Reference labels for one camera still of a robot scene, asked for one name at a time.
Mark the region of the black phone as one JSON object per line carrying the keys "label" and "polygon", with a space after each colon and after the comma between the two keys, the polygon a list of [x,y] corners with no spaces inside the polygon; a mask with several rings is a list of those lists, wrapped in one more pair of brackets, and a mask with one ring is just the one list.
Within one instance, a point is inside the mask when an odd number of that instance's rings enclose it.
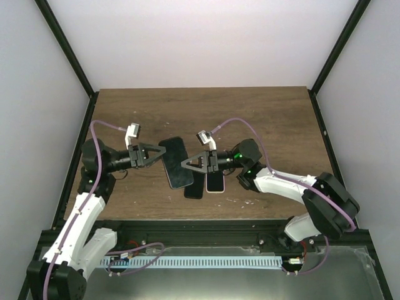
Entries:
{"label": "black phone", "polygon": [[181,137],[171,137],[159,142],[166,149],[162,155],[162,163],[171,189],[181,189],[194,182],[193,173],[181,166],[188,158],[184,141]]}

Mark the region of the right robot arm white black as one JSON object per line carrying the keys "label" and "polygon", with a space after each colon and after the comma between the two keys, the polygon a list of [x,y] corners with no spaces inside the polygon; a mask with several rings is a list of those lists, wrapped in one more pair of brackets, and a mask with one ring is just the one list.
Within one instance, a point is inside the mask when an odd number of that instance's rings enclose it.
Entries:
{"label": "right robot arm white black", "polygon": [[230,151],[200,152],[183,160],[181,166],[206,175],[239,168],[241,172],[236,177],[244,189],[275,194],[304,205],[307,212],[290,217],[277,235],[283,251],[291,252],[301,241],[314,236],[339,239],[356,229],[355,217],[360,206],[335,176],[328,172],[299,176],[270,170],[260,162],[261,158],[256,141],[245,139]]}

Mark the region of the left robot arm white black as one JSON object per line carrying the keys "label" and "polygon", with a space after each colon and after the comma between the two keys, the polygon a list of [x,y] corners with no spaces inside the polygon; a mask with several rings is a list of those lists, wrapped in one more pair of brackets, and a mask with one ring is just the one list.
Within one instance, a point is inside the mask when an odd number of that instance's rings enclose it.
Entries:
{"label": "left robot arm white black", "polygon": [[123,251],[128,237],[94,223],[113,192],[117,171],[152,166],[166,153],[163,146],[139,143],[126,150],[107,147],[99,139],[81,148],[81,181],[72,212],[41,260],[31,261],[27,281],[33,299],[82,299],[87,281],[107,252]]}

